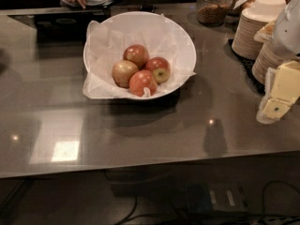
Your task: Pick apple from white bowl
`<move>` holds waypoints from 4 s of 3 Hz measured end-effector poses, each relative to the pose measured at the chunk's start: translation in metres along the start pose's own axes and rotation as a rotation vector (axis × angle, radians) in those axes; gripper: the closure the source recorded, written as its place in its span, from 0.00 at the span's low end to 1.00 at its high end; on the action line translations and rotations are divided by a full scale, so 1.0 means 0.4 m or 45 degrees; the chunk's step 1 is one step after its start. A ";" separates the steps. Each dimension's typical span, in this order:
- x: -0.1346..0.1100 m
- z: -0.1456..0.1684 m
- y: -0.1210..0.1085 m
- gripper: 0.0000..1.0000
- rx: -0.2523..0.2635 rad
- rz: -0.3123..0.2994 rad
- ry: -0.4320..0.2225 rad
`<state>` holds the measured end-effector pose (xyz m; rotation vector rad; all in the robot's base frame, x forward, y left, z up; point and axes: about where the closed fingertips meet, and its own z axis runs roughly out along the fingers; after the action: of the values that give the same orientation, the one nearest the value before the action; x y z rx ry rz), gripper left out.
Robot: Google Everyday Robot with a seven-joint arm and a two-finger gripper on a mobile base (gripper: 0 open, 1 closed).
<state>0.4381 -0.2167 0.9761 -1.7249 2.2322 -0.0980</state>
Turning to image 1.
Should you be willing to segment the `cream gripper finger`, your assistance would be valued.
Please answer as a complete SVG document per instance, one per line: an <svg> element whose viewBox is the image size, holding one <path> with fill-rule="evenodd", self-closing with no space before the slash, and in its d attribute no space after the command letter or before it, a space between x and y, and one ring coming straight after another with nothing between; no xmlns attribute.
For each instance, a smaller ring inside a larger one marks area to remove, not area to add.
<svg viewBox="0 0 300 225"><path fill-rule="evenodd" d="M266 41L271 41L273 37L273 30L275 27L275 23L276 23L275 21L271 21L267 23L254 35L254 39L261 43L264 43Z"/></svg>
<svg viewBox="0 0 300 225"><path fill-rule="evenodd" d="M300 63L290 61L277 69L269 68L265 76L265 96L261 102L261 119L279 121L300 98Z"/></svg>

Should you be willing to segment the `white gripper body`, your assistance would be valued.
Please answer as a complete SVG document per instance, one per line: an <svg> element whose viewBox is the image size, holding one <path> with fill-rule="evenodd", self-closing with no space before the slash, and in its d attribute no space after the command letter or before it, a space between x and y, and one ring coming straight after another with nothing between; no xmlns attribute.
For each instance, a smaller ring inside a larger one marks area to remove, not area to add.
<svg viewBox="0 0 300 225"><path fill-rule="evenodd" d="M300 0L291 0L278 15L272 42L278 56L287 60L300 59Z"/></svg>

